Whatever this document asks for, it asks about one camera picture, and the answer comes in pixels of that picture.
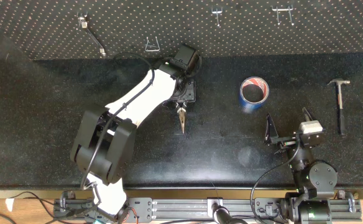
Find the wooden surface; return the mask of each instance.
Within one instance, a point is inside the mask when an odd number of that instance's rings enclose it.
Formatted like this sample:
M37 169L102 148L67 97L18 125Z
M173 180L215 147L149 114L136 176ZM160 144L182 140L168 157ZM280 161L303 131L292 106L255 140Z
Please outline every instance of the wooden surface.
M49 211L53 210L53 206L49 204L46 204L46 207ZM362 207L362 222L334 222L334 223L363 224L363 200L361 200L361 207ZM46 223L52 219L46 213L44 208L42 208L39 201L35 199L15 199L13 204L13 212L9 212L6 208L5 200L0 199L0 213L13 219L17 224ZM0 217L0 223L8 223L8 221Z

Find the black pegboard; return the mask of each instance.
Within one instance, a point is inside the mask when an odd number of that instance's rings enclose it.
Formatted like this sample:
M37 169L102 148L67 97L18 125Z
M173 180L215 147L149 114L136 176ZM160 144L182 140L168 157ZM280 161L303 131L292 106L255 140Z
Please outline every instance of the black pegboard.
M271 6L293 5L277 14ZM212 8L223 7L220 25ZM108 57L135 52L173 55L187 43L203 56L363 52L363 0L181 1L181 0L0 0L0 29L31 59L100 58L78 28L78 12ZM145 52L147 37L161 50Z

